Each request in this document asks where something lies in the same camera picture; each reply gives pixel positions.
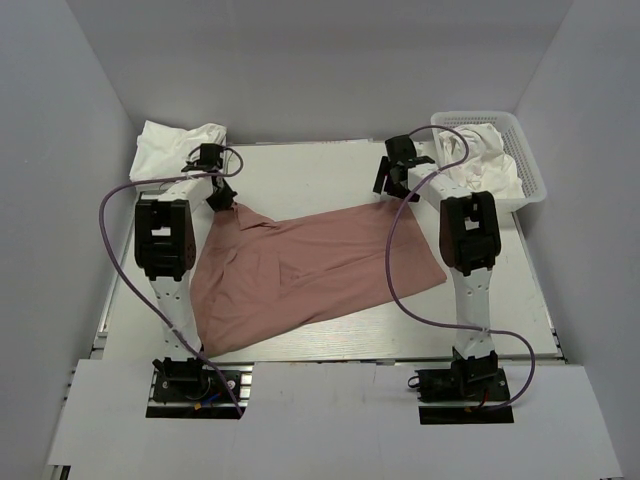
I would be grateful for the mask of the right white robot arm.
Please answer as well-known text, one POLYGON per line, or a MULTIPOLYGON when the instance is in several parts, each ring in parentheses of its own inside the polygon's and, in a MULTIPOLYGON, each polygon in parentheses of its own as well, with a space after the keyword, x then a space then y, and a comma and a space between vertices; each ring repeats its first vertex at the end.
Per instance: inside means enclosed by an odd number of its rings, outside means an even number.
POLYGON ((498 370, 489 308, 491 274, 501 252, 494 197, 458 185, 434 160, 420 157, 409 134, 387 139, 385 148, 374 191, 402 200, 386 241, 387 283, 392 283, 391 246, 403 210, 413 200, 426 199, 439 212, 439 251, 455 291, 456 322, 438 325, 456 332, 451 384, 459 396, 475 398, 498 370))

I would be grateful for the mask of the pink t-shirt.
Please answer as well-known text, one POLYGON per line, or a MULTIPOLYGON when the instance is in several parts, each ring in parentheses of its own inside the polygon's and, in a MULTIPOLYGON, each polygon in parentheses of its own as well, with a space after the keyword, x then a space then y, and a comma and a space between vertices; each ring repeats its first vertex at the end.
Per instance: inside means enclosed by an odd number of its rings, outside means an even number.
POLYGON ((300 326, 436 287, 446 274, 413 213, 381 201, 275 221, 236 204, 215 214, 191 280, 204 351, 218 356, 300 326))

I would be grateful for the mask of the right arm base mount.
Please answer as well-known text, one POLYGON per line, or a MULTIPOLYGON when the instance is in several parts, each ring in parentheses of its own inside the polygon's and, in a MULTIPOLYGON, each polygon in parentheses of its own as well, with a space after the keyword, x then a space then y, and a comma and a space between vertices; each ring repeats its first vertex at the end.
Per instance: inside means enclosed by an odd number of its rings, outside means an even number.
POLYGON ((457 359, 447 368, 420 369, 409 377, 422 425, 500 425, 514 422, 506 374, 495 357, 457 359))

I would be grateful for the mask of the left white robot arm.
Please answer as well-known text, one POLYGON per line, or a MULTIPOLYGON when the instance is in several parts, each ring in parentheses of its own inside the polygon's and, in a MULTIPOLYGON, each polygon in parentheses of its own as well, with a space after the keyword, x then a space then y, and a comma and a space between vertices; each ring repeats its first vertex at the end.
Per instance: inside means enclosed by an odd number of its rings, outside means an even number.
POLYGON ((193 213, 202 204, 229 210, 236 192, 226 181, 232 149, 204 143, 189 155, 181 180, 168 181, 156 195, 141 197, 135 206, 134 258, 153 290, 163 314, 163 333, 172 355, 199 351, 189 293, 197 258, 193 213))

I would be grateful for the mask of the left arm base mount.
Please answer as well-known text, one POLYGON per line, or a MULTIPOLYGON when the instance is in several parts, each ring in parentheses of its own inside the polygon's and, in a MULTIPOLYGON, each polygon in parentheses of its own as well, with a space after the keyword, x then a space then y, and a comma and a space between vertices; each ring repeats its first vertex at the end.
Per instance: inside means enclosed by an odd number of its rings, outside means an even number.
POLYGON ((224 379, 199 359, 154 359, 148 419, 238 420, 250 395, 252 373, 247 369, 222 369, 224 379))

